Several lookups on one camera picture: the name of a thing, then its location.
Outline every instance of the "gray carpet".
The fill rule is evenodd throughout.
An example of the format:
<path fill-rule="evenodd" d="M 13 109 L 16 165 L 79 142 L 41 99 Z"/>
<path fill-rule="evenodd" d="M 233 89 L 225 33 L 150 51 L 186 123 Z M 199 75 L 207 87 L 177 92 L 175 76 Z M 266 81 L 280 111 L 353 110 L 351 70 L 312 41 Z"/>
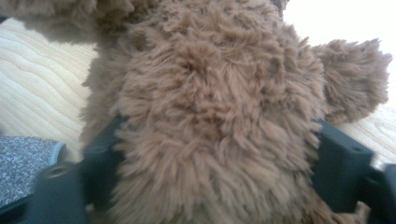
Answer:
<path fill-rule="evenodd" d="M 0 207 L 33 192 L 35 176 L 57 162 L 64 143 L 0 135 Z"/>

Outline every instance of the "wood grain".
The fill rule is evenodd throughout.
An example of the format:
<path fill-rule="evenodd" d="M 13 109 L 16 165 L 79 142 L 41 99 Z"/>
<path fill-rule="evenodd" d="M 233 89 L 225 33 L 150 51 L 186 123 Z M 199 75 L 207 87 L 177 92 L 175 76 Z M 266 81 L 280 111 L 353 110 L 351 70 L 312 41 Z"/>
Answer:
<path fill-rule="evenodd" d="M 79 110 L 89 91 L 81 86 L 95 57 L 92 45 L 49 43 L 14 20 L 0 25 L 0 133 L 65 142 L 79 158 Z M 396 78 L 389 102 L 369 118 L 340 129 L 377 152 L 375 166 L 396 162 Z"/>

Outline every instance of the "fluffy fur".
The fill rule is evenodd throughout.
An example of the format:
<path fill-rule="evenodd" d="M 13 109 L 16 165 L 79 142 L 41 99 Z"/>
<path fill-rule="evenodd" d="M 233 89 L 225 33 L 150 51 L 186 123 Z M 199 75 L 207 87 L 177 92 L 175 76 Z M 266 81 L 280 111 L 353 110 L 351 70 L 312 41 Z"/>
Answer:
<path fill-rule="evenodd" d="M 311 48 L 286 0 L 3 0 L 59 41 L 96 41 L 85 143 L 117 114 L 117 223 L 358 223 L 311 188 L 317 119 L 386 102 L 378 41 Z"/>

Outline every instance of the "brown fur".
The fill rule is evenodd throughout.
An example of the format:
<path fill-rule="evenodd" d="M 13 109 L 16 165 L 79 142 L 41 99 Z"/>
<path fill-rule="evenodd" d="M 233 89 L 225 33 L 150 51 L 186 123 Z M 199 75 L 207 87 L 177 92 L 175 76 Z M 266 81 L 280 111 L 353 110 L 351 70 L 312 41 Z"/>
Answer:
<path fill-rule="evenodd" d="M 7 0 L 0 14 L 98 42 L 81 139 L 129 117 L 115 222 L 359 223 L 311 188 L 314 120 L 384 103 L 390 56 L 377 41 L 311 48 L 282 21 L 287 2 Z"/>

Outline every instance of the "teddy bear ear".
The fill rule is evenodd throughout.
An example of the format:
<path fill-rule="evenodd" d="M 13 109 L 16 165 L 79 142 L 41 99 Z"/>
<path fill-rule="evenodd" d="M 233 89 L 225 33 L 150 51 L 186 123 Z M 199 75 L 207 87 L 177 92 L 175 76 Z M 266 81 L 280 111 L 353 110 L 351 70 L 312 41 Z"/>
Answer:
<path fill-rule="evenodd" d="M 361 44 L 334 40 L 313 51 L 324 66 L 327 121 L 358 121 L 388 100 L 387 68 L 392 56 L 379 50 L 377 39 Z"/>
<path fill-rule="evenodd" d="M 49 40 L 90 42 L 134 11 L 130 0 L 1 0 L 0 15 L 23 21 Z"/>

